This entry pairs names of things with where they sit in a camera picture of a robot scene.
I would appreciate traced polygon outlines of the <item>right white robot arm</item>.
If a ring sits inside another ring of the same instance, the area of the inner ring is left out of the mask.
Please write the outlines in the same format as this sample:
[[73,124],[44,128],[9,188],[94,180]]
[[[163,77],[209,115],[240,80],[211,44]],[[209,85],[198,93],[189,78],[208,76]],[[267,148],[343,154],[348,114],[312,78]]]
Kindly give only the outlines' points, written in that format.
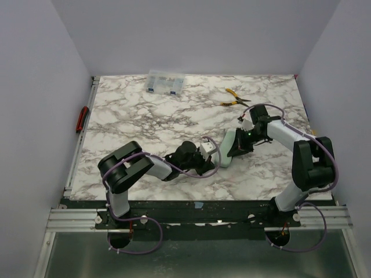
[[224,137],[223,159],[230,162],[253,152],[254,146],[271,141],[291,151],[292,181],[272,201],[275,210],[284,213],[297,209],[311,194],[329,191],[338,181],[339,171],[329,138],[309,135],[289,124],[283,115],[269,115],[266,107],[256,104],[245,109],[238,118],[241,126]]

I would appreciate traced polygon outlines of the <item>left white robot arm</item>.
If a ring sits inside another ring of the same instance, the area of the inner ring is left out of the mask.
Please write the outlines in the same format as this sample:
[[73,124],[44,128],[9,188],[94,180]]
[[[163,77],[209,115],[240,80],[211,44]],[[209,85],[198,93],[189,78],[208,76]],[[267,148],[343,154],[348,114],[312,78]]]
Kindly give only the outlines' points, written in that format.
[[145,152],[138,142],[131,141],[102,158],[97,167],[110,214],[121,218],[129,212],[128,191],[144,175],[161,181],[171,181],[180,174],[194,178],[214,175],[220,164],[212,162],[212,155],[220,154],[220,149],[211,138],[204,139],[200,146],[185,141],[164,157]]

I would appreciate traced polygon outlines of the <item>clear plastic organizer box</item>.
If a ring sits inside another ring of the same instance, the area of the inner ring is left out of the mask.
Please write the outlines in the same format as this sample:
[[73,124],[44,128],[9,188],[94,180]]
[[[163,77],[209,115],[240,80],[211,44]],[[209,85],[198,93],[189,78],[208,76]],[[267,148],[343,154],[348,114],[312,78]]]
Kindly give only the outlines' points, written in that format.
[[183,90],[185,79],[184,74],[150,70],[144,88],[152,94],[178,96]]

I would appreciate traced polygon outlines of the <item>yellow handled pliers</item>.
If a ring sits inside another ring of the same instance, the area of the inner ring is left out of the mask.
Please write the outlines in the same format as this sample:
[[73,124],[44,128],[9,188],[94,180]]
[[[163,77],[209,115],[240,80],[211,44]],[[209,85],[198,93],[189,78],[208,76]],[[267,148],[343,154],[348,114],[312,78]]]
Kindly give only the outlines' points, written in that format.
[[226,92],[228,92],[229,94],[231,94],[235,100],[232,101],[232,102],[221,102],[220,105],[221,106],[224,106],[224,107],[230,107],[230,106],[233,106],[233,105],[243,105],[244,107],[249,107],[249,105],[247,104],[247,102],[250,102],[250,100],[247,100],[247,99],[243,99],[243,98],[240,98],[236,92],[234,92],[233,90],[229,89],[229,88],[226,88],[225,89]]

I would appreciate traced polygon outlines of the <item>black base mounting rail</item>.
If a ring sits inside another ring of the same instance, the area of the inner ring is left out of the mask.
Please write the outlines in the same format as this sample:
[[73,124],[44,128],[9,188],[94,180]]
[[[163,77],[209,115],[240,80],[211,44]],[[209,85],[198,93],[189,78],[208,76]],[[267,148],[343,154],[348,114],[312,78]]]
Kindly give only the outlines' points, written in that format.
[[300,226],[296,211],[275,212],[266,200],[255,201],[131,201],[120,220],[99,209],[95,227],[135,240],[264,240],[265,231]]

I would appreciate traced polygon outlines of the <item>red black handled tool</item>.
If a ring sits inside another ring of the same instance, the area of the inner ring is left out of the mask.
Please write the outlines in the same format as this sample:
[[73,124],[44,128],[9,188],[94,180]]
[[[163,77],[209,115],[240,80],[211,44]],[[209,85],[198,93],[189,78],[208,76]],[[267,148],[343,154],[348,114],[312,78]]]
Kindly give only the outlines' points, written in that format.
[[76,133],[80,133],[83,130],[88,114],[89,114],[89,108],[87,106],[84,106],[81,109],[80,114],[79,114],[79,118],[78,118],[77,125],[75,128]]

